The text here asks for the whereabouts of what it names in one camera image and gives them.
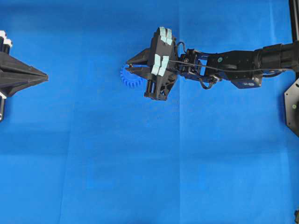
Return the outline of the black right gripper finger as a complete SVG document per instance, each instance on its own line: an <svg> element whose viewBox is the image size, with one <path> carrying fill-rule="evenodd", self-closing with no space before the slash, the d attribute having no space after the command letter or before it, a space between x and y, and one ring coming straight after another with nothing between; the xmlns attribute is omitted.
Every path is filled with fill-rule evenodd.
<svg viewBox="0 0 299 224"><path fill-rule="evenodd" d="M152 79L151 69L149 67L128 67L127 71L146 80Z"/></svg>
<svg viewBox="0 0 299 224"><path fill-rule="evenodd" d="M150 48L146 48L134 57L127 60L129 65L152 65L152 51Z"/></svg>

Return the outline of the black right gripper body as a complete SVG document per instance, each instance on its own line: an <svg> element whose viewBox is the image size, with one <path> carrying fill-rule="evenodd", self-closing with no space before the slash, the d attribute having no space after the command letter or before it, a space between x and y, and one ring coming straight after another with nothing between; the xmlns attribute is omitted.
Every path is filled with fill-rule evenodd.
<svg viewBox="0 0 299 224"><path fill-rule="evenodd" d="M166 101L178 76L175 61L177 60L176 38L172 30L159 27L151 40L149 49L149 67L147 87L144 96L152 100Z"/></svg>

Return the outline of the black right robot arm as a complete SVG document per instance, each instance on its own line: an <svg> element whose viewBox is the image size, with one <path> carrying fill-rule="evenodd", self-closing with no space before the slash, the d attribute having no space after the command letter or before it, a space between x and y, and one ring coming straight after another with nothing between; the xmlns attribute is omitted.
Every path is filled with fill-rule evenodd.
<svg viewBox="0 0 299 224"><path fill-rule="evenodd" d="M238 89L257 88L264 77L275 77L285 71L299 71L299 42L276 44L254 51L234 50L205 53L178 48L172 30L159 27L149 48L127 61L127 72L147 80L145 97L166 101L179 76L200 83L205 90L222 80Z"/></svg>

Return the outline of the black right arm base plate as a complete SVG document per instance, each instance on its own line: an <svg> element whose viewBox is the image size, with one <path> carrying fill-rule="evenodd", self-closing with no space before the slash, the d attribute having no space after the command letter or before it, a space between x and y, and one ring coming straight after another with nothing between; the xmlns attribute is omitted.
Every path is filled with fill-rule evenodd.
<svg viewBox="0 0 299 224"><path fill-rule="evenodd" d="M299 79L285 91L284 97L286 125L299 136Z"/></svg>

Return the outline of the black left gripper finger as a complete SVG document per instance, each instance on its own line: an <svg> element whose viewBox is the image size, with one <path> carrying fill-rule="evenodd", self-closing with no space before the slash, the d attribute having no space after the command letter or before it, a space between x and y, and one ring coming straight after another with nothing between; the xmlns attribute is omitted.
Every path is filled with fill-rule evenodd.
<svg viewBox="0 0 299 224"><path fill-rule="evenodd" d="M0 53L0 69L4 72L27 74L48 79L48 75L46 73L43 73L40 70L11 57L5 52Z"/></svg>
<svg viewBox="0 0 299 224"><path fill-rule="evenodd" d="M6 97L12 97L18 91L46 81L48 81L47 75L1 72L0 92Z"/></svg>

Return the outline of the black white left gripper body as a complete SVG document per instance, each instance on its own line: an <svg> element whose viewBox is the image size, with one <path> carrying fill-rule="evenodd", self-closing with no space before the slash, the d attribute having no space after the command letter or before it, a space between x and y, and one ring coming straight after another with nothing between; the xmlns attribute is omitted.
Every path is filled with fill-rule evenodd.
<svg viewBox="0 0 299 224"><path fill-rule="evenodd" d="M0 51L9 54L10 49L12 48L12 41L7 38L7 34L4 30L0 31ZM6 95L0 92L0 120L4 119L4 108L5 100L7 99Z"/></svg>

